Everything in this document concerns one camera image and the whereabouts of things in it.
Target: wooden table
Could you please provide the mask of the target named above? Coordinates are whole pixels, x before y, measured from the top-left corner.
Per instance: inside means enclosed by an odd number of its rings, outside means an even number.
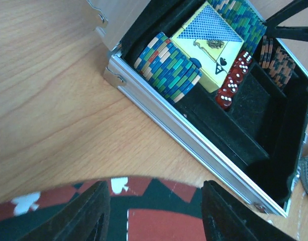
[[[0,1],[0,202],[99,177],[215,180],[102,78],[107,50],[82,19],[82,1]],[[253,2],[274,13],[289,1]],[[308,43],[287,43],[308,68]],[[289,218],[262,216],[308,240],[303,194],[299,183]]]

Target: yellow card box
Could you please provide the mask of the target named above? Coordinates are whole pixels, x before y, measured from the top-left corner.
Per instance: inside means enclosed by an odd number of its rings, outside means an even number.
[[[208,2],[171,39],[200,68],[199,82],[208,92],[222,86],[244,43]]]

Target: dice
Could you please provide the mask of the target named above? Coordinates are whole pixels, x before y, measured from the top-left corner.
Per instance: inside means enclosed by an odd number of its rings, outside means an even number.
[[[232,98],[229,96],[229,92],[227,89],[219,89],[215,100],[224,110],[228,109],[232,104]]]
[[[223,89],[226,89],[227,90],[227,93],[228,93],[228,97],[233,97],[236,92],[238,92],[239,90],[239,87],[237,84],[230,84],[228,83],[226,86],[223,87]]]
[[[243,75],[247,74],[248,69],[249,69],[249,67],[244,63],[244,61],[238,62],[232,68],[233,69],[239,69]]]
[[[245,65],[250,65],[252,63],[252,56],[249,54],[248,51],[243,50],[235,60],[234,64],[237,64],[238,62],[244,62]]]
[[[230,70],[230,74],[226,77],[225,81],[227,81],[227,79],[232,79],[234,83],[239,85],[243,81],[242,71],[238,68],[232,68]]]

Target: white spade symbol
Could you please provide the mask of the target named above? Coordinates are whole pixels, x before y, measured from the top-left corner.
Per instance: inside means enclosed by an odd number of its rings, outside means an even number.
[[[14,208],[13,214],[15,216],[19,216],[21,214],[25,214],[29,211],[29,209],[37,210],[39,207],[38,204],[35,204],[36,201],[39,200],[41,192],[34,192],[28,195],[16,197],[12,199],[11,203],[16,204],[17,206]]]
[[[128,177],[112,178],[111,184],[114,194],[120,194],[123,189],[127,192],[127,190],[129,189],[129,187],[126,186],[127,183],[128,183]]]

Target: black foam lining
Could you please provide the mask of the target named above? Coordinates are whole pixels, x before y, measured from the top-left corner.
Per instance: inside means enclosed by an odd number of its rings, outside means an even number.
[[[151,0],[122,39],[122,58],[133,66],[155,35],[172,36],[203,3]],[[260,52],[261,44],[228,112],[215,102],[216,93],[200,84],[174,107],[283,207],[291,195],[308,122],[308,78],[296,66],[281,91],[255,61]]]

